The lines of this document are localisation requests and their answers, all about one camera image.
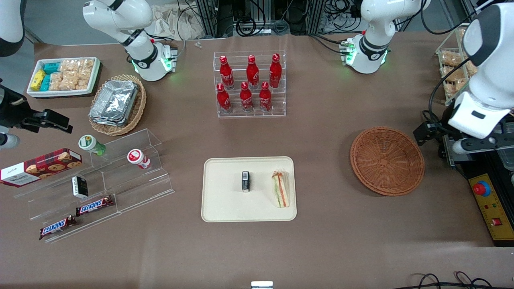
table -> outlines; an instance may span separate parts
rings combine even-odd
[[[426,174],[401,197],[382,197],[353,174],[349,151],[362,130],[386,125],[411,135],[439,79],[433,53],[444,39],[425,32],[398,33],[383,67],[360,75],[308,37],[232,37],[187,43],[177,72],[145,82],[149,96],[136,130],[162,140],[170,196],[76,236],[49,245],[27,203],[2,186],[0,282],[4,288],[248,288],[272,280],[276,288],[393,288],[416,284],[416,273],[455,281],[463,270],[496,286],[513,286],[514,248],[494,248],[464,178],[437,158],[437,145],[421,150]],[[134,74],[121,45],[36,44],[36,59],[98,57],[100,81]],[[223,119],[215,111],[215,51],[285,49],[287,116]],[[17,130],[22,144],[0,151],[2,167],[57,148],[77,148],[93,131],[90,98],[35,100],[70,117],[67,135]],[[436,105],[438,113],[444,108]],[[281,138],[269,138],[280,129]],[[203,165],[212,157],[282,156],[295,162],[298,216],[291,222],[205,223],[200,217]]]

red cookie box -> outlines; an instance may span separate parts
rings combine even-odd
[[[21,162],[0,171],[0,184],[21,187],[82,164],[80,154],[70,149],[60,149],[52,153]]]

red bottle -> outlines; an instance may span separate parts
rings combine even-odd
[[[228,92],[225,91],[222,83],[218,83],[216,86],[218,90],[217,98],[219,103],[219,108],[222,113],[227,114],[232,112],[232,106],[230,105],[230,99],[228,97]]]
[[[232,67],[228,64],[227,57],[222,55],[219,57],[219,62],[222,64],[219,68],[219,74],[222,76],[222,82],[226,89],[234,88],[234,74],[232,73]]]
[[[252,112],[252,92],[248,90],[248,83],[246,81],[241,83],[241,93],[239,94],[239,97],[241,97],[241,105],[243,106],[243,110],[246,113]]]
[[[246,67],[246,77],[248,78],[248,83],[250,84],[250,89],[258,89],[259,88],[259,68],[255,64],[255,56],[248,56],[248,66]]]
[[[261,93],[259,93],[261,110],[265,113],[271,110],[271,92],[269,91],[268,87],[268,83],[263,81],[261,86]]]
[[[282,77],[282,66],[280,65],[280,55],[273,54],[271,57],[271,65],[269,66],[269,85],[273,88],[279,87],[280,78]]]

wicker basket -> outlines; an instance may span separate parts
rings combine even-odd
[[[126,125],[122,127],[116,127],[114,125],[105,125],[105,124],[99,124],[96,122],[93,122],[91,119],[89,119],[89,123],[91,123],[91,126],[93,126],[93,129],[97,132],[104,133],[106,135],[112,135],[112,136],[118,136],[118,135],[124,135],[128,133],[129,131],[133,130],[139,120],[141,119],[141,116],[143,116],[144,106],[146,105],[146,92],[144,91],[143,84],[139,79],[132,75],[119,75],[114,76],[109,80],[121,80],[126,81],[130,80],[137,84],[138,90],[136,95],[136,100],[134,101],[134,106],[132,107],[132,111],[130,113],[130,116],[128,117],[128,122]],[[91,104],[91,107],[95,105],[95,101],[98,98],[98,95],[100,94],[100,91],[104,87],[104,85],[107,83],[104,82],[102,86],[97,90],[95,94],[95,98],[93,99],[93,102]]]
[[[425,161],[401,131],[375,127],[360,133],[350,149],[352,168],[369,189],[387,196],[412,192],[423,179]]]

bottle with green cap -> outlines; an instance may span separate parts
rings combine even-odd
[[[105,153],[105,145],[99,143],[94,136],[89,134],[79,139],[79,148],[96,155],[103,155]]]

